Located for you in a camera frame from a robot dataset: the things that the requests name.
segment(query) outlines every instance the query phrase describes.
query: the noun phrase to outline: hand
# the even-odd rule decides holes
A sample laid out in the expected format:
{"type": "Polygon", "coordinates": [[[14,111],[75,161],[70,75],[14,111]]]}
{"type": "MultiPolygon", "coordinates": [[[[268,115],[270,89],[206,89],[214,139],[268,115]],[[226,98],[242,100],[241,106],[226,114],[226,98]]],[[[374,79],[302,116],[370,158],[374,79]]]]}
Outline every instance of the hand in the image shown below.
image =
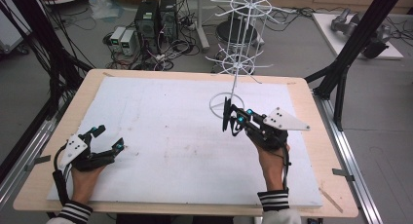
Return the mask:
{"type": "Polygon", "coordinates": [[[72,201],[86,205],[94,192],[94,186],[100,173],[105,167],[96,168],[92,171],[81,172],[72,168],[73,196],[72,201]]]}
{"type": "Polygon", "coordinates": [[[282,170],[283,170],[283,152],[282,149],[268,152],[254,143],[258,150],[259,163],[267,185],[267,191],[283,190],[282,170]]]}

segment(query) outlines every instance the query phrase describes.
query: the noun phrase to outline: electronic equipment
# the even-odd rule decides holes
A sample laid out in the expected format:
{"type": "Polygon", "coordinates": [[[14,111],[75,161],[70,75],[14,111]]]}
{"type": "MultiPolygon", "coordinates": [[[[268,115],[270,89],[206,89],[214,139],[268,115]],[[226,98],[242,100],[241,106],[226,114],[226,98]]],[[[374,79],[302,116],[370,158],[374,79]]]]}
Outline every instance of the electronic equipment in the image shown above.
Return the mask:
{"type": "Polygon", "coordinates": [[[119,26],[116,28],[115,32],[113,32],[112,36],[110,36],[110,44],[112,45],[111,48],[113,52],[122,51],[121,39],[124,35],[125,30],[125,27],[119,26]]]}
{"type": "Polygon", "coordinates": [[[176,0],[161,0],[159,11],[161,13],[164,39],[169,40],[171,43],[178,39],[176,0]]]}
{"type": "Polygon", "coordinates": [[[134,17],[137,36],[143,52],[149,51],[153,55],[160,53],[158,45],[162,42],[160,35],[161,21],[157,0],[142,0],[134,17]]]}
{"type": "Polygon", "coordinates": [[[127,29],[121,40],[122,51],[125,56],[133,56],[137,47],[134,29],[127,29]]]}

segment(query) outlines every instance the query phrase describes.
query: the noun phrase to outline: striped sleeve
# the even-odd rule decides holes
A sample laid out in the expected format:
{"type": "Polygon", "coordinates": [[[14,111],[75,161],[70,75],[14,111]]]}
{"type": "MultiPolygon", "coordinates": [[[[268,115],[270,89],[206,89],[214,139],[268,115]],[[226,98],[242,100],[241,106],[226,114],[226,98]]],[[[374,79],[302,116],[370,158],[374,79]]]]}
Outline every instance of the striped sleeve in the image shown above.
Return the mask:
{"type": "Polygon", "coordinates": [[[264,212],[280,211],[289,208],[288,190],[277,190],[258,193],[264,212]]]}
{"type": "Polygon", "coordinates": [[[64,205],[57,217],[67,219],[76,224],[86,224],[93,211],[89,206],[69,201],[64,205]]]}

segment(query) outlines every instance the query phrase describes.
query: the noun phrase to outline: black metal pole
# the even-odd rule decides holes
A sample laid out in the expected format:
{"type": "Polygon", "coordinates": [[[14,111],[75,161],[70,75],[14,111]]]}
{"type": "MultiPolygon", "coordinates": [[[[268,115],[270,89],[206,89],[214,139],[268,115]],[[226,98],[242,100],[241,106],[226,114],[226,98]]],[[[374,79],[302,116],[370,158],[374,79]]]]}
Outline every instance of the black metal pole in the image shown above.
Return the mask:
{"type": "Polygon", "coordinates": [[[331,65],[305,78],[306,81],[310,83],[324,76],[321,84],[314,89],[314,94],[324,99],[329,99],[331,92],[337,85],[339,86],[334,106],[334,122],[340,131],[343,130],[341,120],[347,73],[352,63],[366,45],[368,45],[370,38],[397,1],[398,0],[374,0],[358,24],[355,32],[331,65]]]}

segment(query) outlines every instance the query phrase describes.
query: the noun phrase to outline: desk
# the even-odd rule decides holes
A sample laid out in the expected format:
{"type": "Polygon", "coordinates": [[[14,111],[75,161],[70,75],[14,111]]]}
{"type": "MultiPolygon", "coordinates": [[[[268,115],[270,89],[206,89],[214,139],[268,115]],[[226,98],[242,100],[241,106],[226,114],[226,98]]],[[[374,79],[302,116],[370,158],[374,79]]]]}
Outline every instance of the desk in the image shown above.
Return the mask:
{"type": "MultiPolygon", "coordinates": [[[[145,79],[176,80],[210,80],[232,81],[229,75],[210,75],[204,73],[174,73],[149,71],[121,71],[96,69],[89,72],[81,88],[73,98],[66,113],[56,128],[54,135],[46,146],[43,156],[54,155],[56,150],[66,142],[70,134],[77,131],[85,113],[106,76],[138,77],[145,79]]],[[[340,168],[333,147],[328,138],[325,126],[315,105],[307,83],[300,78],[256,77],[264,83],[285,84],[295,106],[296,115],[312,126],[311,131],[303,131],[303,138],[312,161],[323,207],[300,208],[303,216],[357,216],[357,206],[344,177],[332,174],[332,168],[340,168]]],[[[241,77],[239,82],[254,82],[249,77],[241,77]]],[[[46,197],[53,184],[53,163],[37,165],[19,192],[14,207],[17,210],[59,211],[58,201],[48,201],[46,197]]],[[[169,213],[169,214],[214,214],[214,215],[247,215],[259,216],[262,209],[258,205],[168,205],[138,203],[91,203],[97,212],[136,212],[136,213],[169,213]]]]}

